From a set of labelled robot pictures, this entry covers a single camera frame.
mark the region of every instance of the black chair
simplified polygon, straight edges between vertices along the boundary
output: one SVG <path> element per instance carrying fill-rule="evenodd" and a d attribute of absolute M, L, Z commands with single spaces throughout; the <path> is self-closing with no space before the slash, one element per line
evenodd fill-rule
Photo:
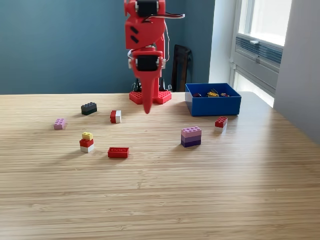
<path fill-rule="evenodd" d="M 192 72 L 192 51 L 180 45 L 174 46 L 174 57 L 173 57 L 173 68 L 172 68 L 172 78 L 171 86 L 172 92 L 184 92 L 185 85 L 187 83 L 187 71 Z M 178 66 L 182 65 L 181 69 L 181 79 L 178 81 Z"/>

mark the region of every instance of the dark purple brick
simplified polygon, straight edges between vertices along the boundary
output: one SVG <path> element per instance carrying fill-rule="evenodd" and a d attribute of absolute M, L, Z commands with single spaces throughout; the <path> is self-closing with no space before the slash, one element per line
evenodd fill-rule
<path fill-rule="evenodd" d="M 196 146 L 196 145 L 200 145 L 200 144 L 201 144 L 201 140 L 190 141 L 190 142 L 181 141 L 181 145 L 184 146 L 185 148 Z"/>

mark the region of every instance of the purple lego brick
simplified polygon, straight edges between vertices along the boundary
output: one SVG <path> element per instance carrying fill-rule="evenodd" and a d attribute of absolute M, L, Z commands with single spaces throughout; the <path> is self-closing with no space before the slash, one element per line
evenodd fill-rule
<path fill-rule="evenodd" d="M 54 125 L 53 125 L 53 128 L 55 130 L 61 130 L 61 129 L 64 129 L 65 128 L 65 124 L 66 124 L 66 119 L 65 118 L 58 118 Z"/>
<path fill-rule="evenodd" d="M 184 146 L 185 148 L 196 146 L 196 145 L 200 145 L 200 144 L 201 144 L 201 140 L 190 141 L 190 142 L 181 141 L 181 145 Z"/>
<path fill-rule="evenodd" d="M 201 140 L 201 135 L 190 136 L 190 137 L 184 137 L 183 135 L 181 135 L 181 141 L 183 141 L 184 143 L 190 143 L 190 142 L 199 141 L 199 140 Z"/>
<path fill-rule="evenodd" d="M 202 131 L 198 126 L 186 127 L 181 130 L 181 135 L 185 138 L 199 136 L 201 133 Z"/>

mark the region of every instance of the window blind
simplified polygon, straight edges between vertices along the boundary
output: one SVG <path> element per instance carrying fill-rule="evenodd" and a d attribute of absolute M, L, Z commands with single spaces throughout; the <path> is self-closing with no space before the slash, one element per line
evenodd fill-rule
<path fill-rule="evenodd" d="M 243 48 L 259 57 L 268 59 L 277 64 L 281 63 L 283 50 L 281 48 L 265 44 L 263 42 L 251 43 L 250 40 L 237 36 L 235 38 L 235 44 L 239 48 Z"/>

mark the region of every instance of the blue wall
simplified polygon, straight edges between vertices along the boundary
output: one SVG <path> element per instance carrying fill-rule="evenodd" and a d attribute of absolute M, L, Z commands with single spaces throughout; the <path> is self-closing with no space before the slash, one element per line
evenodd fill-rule
<path fill-rule="evenodd" d="M 208 82 L 214 0 L 196 2 L 166 1 L 168 12 L 186 13 L 166 21 L 166 84 L 175 44 L 193 51 L 194 82 Z M 122 0 L 1 0 L 0 94 L 129 92 L 125 19 Z"/>
<path fill-rule="evenodd" d="M 185 0 L 184 45 L 192 50 L 193 83 L 208 83 L 215 0 Z"/>

